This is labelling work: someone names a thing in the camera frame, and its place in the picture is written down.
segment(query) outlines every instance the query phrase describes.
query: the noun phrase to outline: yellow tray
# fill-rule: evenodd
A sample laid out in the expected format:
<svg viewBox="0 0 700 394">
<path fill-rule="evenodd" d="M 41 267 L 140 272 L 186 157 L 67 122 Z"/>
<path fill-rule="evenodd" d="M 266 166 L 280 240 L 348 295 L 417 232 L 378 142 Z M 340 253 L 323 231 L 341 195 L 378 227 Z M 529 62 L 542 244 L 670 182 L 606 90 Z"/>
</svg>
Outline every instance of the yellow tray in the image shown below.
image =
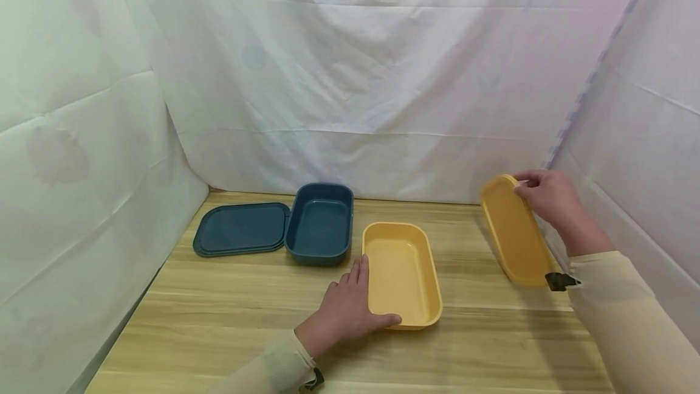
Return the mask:
<svg viewBox="0 0 700 394">
<path fill-rule="evenodd" d="M 513 192 L 519 182 L 509 176 L 493 178 L 482 188 L 482 207 L 496 244 L 496 257 L 513 283 L 547 286 L 544 275 L 555 271 L 552 255 L 527 205 Z"/>
<path fill-rule="evenodd" d="M 442 296 L 428 237 L 413 224 L 373 223 L 362 252 L 369 258 L 369 310 L 399 314 L 391 329 L 420 330 L 442 315 Z"/>
</svg>

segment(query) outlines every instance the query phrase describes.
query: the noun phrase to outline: white cloth backdrop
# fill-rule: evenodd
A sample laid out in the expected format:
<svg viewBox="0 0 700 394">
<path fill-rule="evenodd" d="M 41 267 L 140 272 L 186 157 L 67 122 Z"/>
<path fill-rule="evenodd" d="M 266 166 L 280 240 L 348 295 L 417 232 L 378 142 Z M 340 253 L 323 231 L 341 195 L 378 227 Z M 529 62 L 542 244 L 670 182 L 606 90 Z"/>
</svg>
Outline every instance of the white cloth backdrop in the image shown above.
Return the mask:
<svg viewBox="0 0 700 394">
<path fill-rule="evenodd" d="M 639 0 L 555 167 L 700 349 L 698 0 Z"/>
<path fill-rule="evenodd" d="M 193 170 L 478 202 L 537 167 L 630 0 L 127 0 Z"/>
<path fill-rule="evenodd" d="M 0 392 L 65 393 L 207 186 L 124 0 L 0 10 Z"/>
</svg>

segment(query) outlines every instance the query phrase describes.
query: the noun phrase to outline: wooden table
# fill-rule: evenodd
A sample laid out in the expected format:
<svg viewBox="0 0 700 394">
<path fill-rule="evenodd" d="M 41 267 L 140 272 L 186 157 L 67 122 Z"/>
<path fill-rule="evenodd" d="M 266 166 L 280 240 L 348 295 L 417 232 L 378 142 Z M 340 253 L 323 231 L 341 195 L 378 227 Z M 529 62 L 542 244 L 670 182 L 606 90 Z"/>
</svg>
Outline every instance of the wooden table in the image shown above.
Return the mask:
<svg viewBox="0 0 700 394">
<path fill-rule="evenodd" d="M 192 240 L 222 204 L 291 196 L 213 191 L 97 372 L 88 394 L 205 393 L 294 328 L 349 269 L 295 264 L 283 249 L 203 259 Z M 374 221 L 428 234 L 445 309 L 422 331 L 381 331 L 321 358 L 321 393 L 611 393 L 566 293 L 508 282 L 478 206 L 355 201 L 352 254 Z"/>
</svg>

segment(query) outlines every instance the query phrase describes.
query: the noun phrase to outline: lid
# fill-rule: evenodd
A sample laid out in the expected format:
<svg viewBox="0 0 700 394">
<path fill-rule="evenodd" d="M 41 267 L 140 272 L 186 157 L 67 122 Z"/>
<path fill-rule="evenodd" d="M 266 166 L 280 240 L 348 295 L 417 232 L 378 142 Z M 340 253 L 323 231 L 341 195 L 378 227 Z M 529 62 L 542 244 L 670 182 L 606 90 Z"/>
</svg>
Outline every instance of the lid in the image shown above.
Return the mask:
<svg viewBox="0 0 700 394">
<path fill-rule="evenodd" d="M 194 235 L 194 252 L 216 257 L 275 251 L 282 246 L 289 207 L 282 203 L 220 206 L 209 210 Z"/>
<path fill-rule="evenodd" d="M 493 178 L 482 188 L 482 207 L 508 278 L 518 285 L 546 286 L 544 275 L 554 271 L 552 255 L 530 207 L 513 190 L 518 184 L 509 175 Z"/>
</svg>

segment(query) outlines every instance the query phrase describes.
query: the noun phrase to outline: yellow lid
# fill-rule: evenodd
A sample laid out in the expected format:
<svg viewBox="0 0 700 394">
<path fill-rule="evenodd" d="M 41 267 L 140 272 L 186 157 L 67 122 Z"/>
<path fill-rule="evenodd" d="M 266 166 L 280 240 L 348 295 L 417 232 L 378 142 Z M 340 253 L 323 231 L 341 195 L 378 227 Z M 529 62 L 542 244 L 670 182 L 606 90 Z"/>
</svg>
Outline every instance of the yellow lid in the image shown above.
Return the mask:
<svg viewBox="0 0 700 394">
<path fill-rule="evenodd" d="M 513 192 L 518 181 L 502 175 L 482 188 L 482 207 L 496 244 L 498 261 L 509 279 L 523 286 L 547 286 L 552 255 L 524 199 Z"/>
</svg>

